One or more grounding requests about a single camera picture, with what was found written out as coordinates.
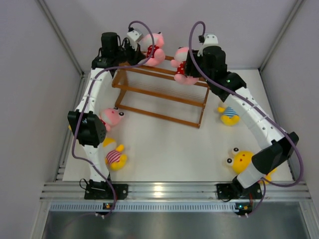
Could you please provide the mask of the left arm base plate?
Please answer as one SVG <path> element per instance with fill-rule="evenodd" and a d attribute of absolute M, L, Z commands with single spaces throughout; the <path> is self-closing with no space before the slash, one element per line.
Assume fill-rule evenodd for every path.
<path fill-rule="evenodd" d="M 113 184 L 115 197 L 117 200 L 124 200 L 128 196 L 128 184 Z M 86 186 L 85 200 L 113 200 L 114 195 L 110 186 L 105 183 L 102 185 Z"/>

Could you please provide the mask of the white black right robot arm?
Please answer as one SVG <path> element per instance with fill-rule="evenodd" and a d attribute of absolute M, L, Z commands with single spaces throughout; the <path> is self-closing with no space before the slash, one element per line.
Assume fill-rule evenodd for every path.
<path fill-rule="evenodd" d="M 225 59 L 226 54 L 219 46 L 208 46 L 202 51 L 189 49 L 185 74 L 202 76 L 211 92 L 239 115 L 261 148 L 252 156 L 246 169 L 231 183 L 222 184 L 218 192 L 219 199 L 223 196 L 239 199 L 258 189 L 258 182 L 293 153 L 300 157 L 297 150 L 299 137 L 295 132 L 283 130 L 259 107 L 246 82 L 238 74 L 228 71 Z"/>

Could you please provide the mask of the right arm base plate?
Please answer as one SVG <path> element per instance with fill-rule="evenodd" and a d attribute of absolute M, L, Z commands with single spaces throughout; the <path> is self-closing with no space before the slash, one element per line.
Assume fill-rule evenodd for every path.
<path fill-rule="evenodd" d="M 263 194 L 259 183 L 255 183 L 247 189 L 238 189 L 232 183 L 220 183 L 216 185 L 217 198 L 222 201 L 237 199 L 261 199 Z"/>

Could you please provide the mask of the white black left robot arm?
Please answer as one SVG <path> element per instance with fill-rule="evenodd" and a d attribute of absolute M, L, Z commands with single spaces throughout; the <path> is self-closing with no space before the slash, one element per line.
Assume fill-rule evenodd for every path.
<path fill-rule="evenodd" d="M 96 198 L 98 195 L 107 199 L 115 195 L 102 147 L 108 130 L 100 118 L 99 98 L 118 74 L 120 64 L 127 62 L 135 66 L 145 59 L 139 44 L 142 38 L 143 34 L 138 30 L 128 32 L 124 40 L 114 32 L 102 34 L 102 46 L 92 61 L 85 93 L 77 108 L 67 116 L 74 136 L 72 156 L 89 164 L 90 179 L 86 181 L 85 187 L 86 196 L 89 198 Z"/>

